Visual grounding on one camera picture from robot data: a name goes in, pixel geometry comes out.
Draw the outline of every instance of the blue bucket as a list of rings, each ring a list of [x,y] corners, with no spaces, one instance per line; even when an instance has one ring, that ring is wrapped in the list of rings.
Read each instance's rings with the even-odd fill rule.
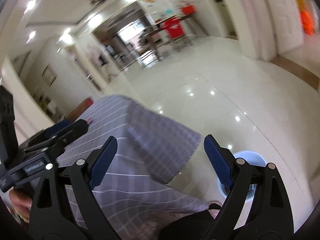
[[[243,158],[250,165],[262,166],[262,167],[265,167],[267,165],[266,160],[259,153],[252,152],[252,151],[238,152],[238,153],[234,154],[234,157],[236,159],[237,158]],[[219,178],[217,179],[217,186],[218,186],[218,189],[220,191],[220,194],[224,198],[227,198],[227,196],[228,196],[227,189],[226,189],[226,187],[224,185],[221,184]],[[250,185],[250,188],[249,188],[249,191],[248,191],[248,194],[247,194],[247,198],[245,200],[246,202],[253,200],[255,190],[256,190],[256,185],[255,184]]]

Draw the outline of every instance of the human hand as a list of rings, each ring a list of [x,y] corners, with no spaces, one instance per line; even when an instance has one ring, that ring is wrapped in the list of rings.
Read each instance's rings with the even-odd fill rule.
[[[28,222],[30,219],[30,208],[32,205],[32,199],[15,189],[9,192],[9,198],[15,210],[19,213],[20,217],[25,222]]]

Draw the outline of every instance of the gray tablecloth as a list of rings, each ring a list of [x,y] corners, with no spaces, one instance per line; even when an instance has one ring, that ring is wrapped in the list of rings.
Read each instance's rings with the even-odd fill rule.
[[[89,131],[66,147],[58,163],[72,165],[100,148],[109,136],[117,138],[117,154],[93,194],[122,239],[131,239],[155,213],[195,213],[207,208],[206,203],[165,185],[189,161],[200,134],[119,95],[101,98],[80,118],[93,118]],[[85,227],[71,187],[67,192],[77,222]]]

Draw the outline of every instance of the glossy floor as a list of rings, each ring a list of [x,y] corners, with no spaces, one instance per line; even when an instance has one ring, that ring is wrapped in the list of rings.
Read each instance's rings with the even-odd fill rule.
[[[251,150],[275,163],[299,228],[314,207],[308,182],[320,164],[317,91],[271,63],[243,56],[238,41],[201,37],[193,43],[149,69],[133,64],[105,94],[131,96],[203,136],[212,134],[233,153]],[[171,186],[223,202],[216,180],[201,145]]]

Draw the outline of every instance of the window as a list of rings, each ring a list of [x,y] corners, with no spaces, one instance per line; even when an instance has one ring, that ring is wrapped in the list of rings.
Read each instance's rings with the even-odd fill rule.
[[[140,20],[136,20],[127,26],[123,27],[118,35],[123,40],[124,43],[128,43],[133,37],[139,35],[145,29],[144,25]]]

